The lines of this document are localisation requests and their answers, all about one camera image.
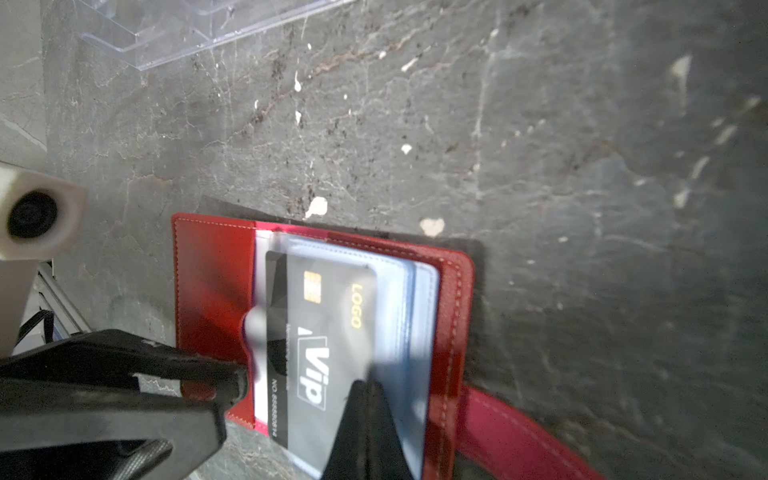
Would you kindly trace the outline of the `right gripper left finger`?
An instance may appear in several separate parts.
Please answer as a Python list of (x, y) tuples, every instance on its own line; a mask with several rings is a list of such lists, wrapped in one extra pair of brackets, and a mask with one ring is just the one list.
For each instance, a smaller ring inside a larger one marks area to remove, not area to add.
[(184, 479), (226, 440), (211, 402), (4, 378), (4, 479)]

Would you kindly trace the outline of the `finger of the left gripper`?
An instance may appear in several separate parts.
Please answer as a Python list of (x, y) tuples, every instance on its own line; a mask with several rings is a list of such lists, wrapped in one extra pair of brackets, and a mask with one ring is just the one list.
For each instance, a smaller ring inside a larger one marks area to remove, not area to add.
[(247, 368), (186, 352), (125, 331), (79, 334), (1, 361), (17, 380), (126, 388), (136, 374), (198, 385), (195, 398), (236, 404), (248, 393)]

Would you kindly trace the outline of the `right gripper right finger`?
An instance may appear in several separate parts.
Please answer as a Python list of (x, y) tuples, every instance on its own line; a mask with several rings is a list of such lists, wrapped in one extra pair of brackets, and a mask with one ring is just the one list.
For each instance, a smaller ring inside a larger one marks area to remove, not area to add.
[(411, 477), (382, 385), (374, 380), (354, 381), (321, 478)]

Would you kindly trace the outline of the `red leather card holder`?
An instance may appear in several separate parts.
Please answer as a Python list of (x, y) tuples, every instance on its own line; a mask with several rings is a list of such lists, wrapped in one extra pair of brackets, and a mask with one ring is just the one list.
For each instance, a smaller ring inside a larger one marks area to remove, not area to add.
[(498, 479), (597, 479), (593, 470), (538, 423), (462, 381), (474, 286), (466, 254), (354, 232), (177, 213), (172, 218), (176, 345), (236, 362), (255, 377), (244, 321), (254, 304), (255, 234), (276, 231), (396, 258), (423, 261), (440, 274), (431, 344), (426, 428), (427, 479), (449, 479), (462, 453)]

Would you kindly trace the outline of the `clear acrylic organizer tray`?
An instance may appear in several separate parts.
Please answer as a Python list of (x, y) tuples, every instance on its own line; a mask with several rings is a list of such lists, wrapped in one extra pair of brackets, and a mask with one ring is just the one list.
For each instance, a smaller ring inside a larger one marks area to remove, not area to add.
[(80, 37), (139, 71), (305, 19), (342, 4), (334, 0), (92, 0), (74, 3)]

